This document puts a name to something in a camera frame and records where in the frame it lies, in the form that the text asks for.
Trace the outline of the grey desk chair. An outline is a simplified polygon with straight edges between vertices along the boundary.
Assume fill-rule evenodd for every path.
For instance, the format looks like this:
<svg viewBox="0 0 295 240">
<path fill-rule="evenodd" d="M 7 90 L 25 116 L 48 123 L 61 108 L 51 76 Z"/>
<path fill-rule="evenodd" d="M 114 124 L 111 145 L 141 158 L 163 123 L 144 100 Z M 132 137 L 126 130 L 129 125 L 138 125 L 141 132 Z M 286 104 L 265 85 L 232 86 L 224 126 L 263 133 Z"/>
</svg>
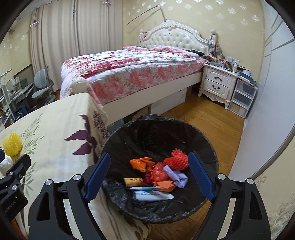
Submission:
<svg viewBox="0 0 295 240">
<path fill-rule="evenodd" d="M 36 100 L 37 104 L 33 109 L 39 109 L 55 101 L 53 85 L 54 83 L 48 75 L 48 66 L 36 72 L 34 86 L 37 91 L 32 95 L 32 100 Z"/>
</svg>

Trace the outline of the white blue toothpaste tube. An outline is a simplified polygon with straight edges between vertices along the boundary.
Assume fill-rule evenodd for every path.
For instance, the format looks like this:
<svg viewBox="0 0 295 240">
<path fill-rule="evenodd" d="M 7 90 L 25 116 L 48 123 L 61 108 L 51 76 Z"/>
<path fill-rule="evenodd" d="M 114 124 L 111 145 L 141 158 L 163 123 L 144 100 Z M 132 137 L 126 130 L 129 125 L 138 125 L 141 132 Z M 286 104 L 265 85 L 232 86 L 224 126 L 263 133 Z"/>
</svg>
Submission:
<svg viewBox="0 0 295 240">
<path fill-rule="evenodd" d="M 174 196 L 170 193 L 161 191 L 134 191 L 133 199 L 138 201 L 161 201 L 161 200 L 172 200 Z"/>
</svg>

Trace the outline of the pink floral quilt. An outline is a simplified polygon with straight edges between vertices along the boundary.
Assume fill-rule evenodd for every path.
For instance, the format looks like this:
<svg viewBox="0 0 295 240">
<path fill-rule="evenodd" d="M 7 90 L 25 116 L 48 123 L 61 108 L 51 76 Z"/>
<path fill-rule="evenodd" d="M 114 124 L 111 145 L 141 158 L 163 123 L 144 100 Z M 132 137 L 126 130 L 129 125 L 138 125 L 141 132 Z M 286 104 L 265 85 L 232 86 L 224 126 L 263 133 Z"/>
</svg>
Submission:
<svg viewBox="0 0 295 240">
<path fill-rule="evenodd" d="M 206 59 L 177 47 L 147 49 L 130 45 L 121 50 L 72 57 L 62 65 L 60 98 L 74 94 L 74 82 L 105 105 L 146 88 L 199 72 Z"/>
</svg>

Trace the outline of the white round bed post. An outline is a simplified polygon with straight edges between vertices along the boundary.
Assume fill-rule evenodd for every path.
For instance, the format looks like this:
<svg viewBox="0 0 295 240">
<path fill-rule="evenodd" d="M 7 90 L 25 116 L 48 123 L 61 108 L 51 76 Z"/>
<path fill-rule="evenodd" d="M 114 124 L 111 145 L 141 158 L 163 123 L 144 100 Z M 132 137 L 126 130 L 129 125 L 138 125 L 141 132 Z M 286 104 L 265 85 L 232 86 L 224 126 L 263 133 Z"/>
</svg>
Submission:
<svg viewBox="0 0 295 240">
<path fill-rule="evenodd" d="M 84 78 L 76 78 L 71 83 L 71 94 L 76 95 L 79 93 L 88 93 L 88 82 Z"/>
</svg>

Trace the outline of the black lined trash bin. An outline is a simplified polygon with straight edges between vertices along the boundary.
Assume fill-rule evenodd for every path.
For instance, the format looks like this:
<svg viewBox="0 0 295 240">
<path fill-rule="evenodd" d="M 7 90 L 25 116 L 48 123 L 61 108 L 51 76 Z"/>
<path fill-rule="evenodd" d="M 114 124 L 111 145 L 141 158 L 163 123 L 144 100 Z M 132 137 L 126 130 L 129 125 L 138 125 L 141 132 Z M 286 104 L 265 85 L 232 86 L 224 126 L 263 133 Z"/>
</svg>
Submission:
<svg viewBox="0 0 295 240">
<path fill-rule="evenodd" d="M 103 144 L 101 153 L 111 164 L 103 182 L 107 198 L 125 215 L 149 224 L 170 224 L 197 212 L 205 198 L 188 165 L 188 154 L 218 170 L 218 157 L 209 140 L 194 126 L 157 114 L 145 114 L 120 127 Z M 127 178 L 141 178 L 169 200 L 138 199 L 126 185 Z"/>
</svg>

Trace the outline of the white teal long box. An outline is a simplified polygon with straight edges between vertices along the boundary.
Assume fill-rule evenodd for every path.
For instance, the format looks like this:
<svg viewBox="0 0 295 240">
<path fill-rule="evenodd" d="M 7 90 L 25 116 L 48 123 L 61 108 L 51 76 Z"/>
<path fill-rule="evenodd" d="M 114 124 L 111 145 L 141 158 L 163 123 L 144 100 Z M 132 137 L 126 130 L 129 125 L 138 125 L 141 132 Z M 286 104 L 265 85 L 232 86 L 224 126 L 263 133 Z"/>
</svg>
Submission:
<svg viewBox="0 0 295 240">
<path fill-rule="evenodd" d="M 161 187 L 153 187 L 153 186 L 133 186 L 129 188 L 131 191 L 157 191 L 161 189 Z"/>
</svg>

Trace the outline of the amber gold label bottle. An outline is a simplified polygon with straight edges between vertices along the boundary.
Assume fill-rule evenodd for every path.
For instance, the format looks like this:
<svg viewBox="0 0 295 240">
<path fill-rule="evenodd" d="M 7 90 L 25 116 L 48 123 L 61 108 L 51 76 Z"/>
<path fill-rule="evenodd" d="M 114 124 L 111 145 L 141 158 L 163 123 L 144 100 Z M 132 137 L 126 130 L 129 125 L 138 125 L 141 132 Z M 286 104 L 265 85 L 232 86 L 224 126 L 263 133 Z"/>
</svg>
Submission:
<svg viewBox="0 0 295 240">
<path fill-rule="evenodd" d="M 124 184 L 126 187 L 141 186 L 143 179 L 141 177 L 124 178 Z"/>
</svg>

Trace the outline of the orange paper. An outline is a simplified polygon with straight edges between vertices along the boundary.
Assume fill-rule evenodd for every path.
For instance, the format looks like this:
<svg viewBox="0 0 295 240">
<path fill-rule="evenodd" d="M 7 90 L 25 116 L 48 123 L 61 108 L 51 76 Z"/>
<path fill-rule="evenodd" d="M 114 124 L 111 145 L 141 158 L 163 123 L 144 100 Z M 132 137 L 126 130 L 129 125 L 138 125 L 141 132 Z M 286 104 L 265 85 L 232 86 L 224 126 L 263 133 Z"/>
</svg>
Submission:
<svg viewBox="0 0 295 240">
<path fill-rule="evenodd" d="M 157 191 L 171 193 L 174 190 L 175 185 L 173 181 L 156 181 L 153 183 L 153 187 L 155 187 Z"/>
<path fill-rule="evenodd" d="M 139 159 L 132 159 L 129 161 L 133 169 L 140 172 L 151 172 L 155 162 L 150 157 L 142 157 Z"/>
</svg>

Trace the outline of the red plastic bag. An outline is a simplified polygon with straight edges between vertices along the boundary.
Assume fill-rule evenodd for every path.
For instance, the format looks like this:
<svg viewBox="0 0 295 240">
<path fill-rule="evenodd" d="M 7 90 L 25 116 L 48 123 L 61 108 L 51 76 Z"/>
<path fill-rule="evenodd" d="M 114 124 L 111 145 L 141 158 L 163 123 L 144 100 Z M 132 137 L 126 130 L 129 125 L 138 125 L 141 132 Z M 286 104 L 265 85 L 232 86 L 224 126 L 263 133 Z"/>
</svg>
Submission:
<svg viewBox="0 0 295 240">
<path fill-rule="evenodd" d="M 164 172 L 163 167 L 165 165 L 158 162 L 152 167 L 152 171 L 145 175 L 143 182 L 146 184 L 152 184 L 156 181 L 169 181 L 170 177 Z"/>
</svg>

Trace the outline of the lilac paper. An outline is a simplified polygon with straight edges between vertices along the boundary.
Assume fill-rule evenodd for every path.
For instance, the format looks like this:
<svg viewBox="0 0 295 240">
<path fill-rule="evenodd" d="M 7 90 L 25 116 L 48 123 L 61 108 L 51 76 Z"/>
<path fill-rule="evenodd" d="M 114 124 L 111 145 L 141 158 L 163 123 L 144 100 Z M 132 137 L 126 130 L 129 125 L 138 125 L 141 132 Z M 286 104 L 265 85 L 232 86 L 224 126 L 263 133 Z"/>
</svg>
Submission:
<svg viewBox="0 0 295 240">
<path fill-rule="evenodd" d="M 180 171 L 173 171 L 169 166 L 163 167 L 164 172 L 172 179 L 173 184 L 178 188 L 184 188 L 188 183 L 188 177 Z"/>
</svg>

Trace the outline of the white tufted headboard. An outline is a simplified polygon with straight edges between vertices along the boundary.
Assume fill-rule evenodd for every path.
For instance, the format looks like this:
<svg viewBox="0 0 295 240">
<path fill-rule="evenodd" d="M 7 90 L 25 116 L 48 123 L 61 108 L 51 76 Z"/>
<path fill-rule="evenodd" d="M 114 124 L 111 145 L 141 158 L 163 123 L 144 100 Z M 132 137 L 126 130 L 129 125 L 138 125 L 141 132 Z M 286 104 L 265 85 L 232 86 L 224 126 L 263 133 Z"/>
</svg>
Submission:
<svg viewBox="0 0 295 240">
<path fill-rule="evenodd" d="M 148 32 L 140 30 L 138 44 L 148 49 L 154 47 L 178 47 L 184 50 L 196 50 L 208 55 L 216 45 L 216 30 L 211 30 L 209 39 L 201 36 L 198 30 L 178 23 L 166 20 Z"/>
</svg>

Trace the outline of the study desk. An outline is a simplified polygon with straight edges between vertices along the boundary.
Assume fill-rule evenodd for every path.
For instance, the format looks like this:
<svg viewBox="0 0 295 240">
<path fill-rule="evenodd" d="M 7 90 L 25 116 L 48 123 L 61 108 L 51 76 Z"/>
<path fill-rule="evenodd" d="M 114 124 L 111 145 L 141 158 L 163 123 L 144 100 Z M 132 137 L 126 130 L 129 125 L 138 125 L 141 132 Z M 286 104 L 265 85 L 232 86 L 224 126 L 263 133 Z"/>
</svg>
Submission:
<svg viewBox="0 0 295 240">
<path fill-rule="evenodd" d="M 6 81 L 1 76 L 1 118 L 3 124 L 8 120 L 16 121 L 30 110 L 27 97 L 34 88 L 31 83 L 22 87 L 18 78 Z"/>
</svg>

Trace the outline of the red foam fruit net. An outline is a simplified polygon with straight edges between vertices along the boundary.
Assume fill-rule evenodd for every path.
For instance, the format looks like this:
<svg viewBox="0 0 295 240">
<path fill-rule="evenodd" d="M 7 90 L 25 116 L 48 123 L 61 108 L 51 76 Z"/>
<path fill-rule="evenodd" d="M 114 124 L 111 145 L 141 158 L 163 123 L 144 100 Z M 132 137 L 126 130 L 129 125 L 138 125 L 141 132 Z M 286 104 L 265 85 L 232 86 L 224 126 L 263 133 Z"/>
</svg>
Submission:
<svg viewBox="0 0 295 240">
<path fill-rule="evenodd" d="M 189 167 L 188 156 L 176 148 L 172 150 L 171 157 L 164 159 L 163 164 L 167 165 L 173 171 L 182 171 Z"/>
</svg>

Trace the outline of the yellow foam fruit net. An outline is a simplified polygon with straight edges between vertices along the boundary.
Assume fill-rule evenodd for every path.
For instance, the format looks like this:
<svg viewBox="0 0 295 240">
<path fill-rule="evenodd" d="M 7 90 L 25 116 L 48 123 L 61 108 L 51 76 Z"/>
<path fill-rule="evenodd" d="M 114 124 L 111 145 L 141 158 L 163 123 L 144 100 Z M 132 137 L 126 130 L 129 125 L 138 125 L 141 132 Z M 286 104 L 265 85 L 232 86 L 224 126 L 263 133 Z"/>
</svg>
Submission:
<svg viewBox="0 0 295 240">
<path fill-rule="evenodd" d="M 6 155 L 14 157 L 22 150 L 22 141 L 17 133 L 11 133 L 3 141 L 3 150 Z"/>
</svg>

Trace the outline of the white nightstand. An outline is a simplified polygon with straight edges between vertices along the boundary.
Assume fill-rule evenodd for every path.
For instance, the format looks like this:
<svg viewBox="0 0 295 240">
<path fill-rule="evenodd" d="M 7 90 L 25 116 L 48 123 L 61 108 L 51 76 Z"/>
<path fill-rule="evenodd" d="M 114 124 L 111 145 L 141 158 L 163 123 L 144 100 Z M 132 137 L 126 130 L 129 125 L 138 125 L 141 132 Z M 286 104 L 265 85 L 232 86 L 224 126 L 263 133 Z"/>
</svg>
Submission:
<svg viewBox="0 0 295 240">
<path fill-rule="evenodd" d="M 237 73 L 205 63 L 198 96 L 205 95 L 214 102 L 224 104 L 228 110 L 237 78 Z"/>
</svg>

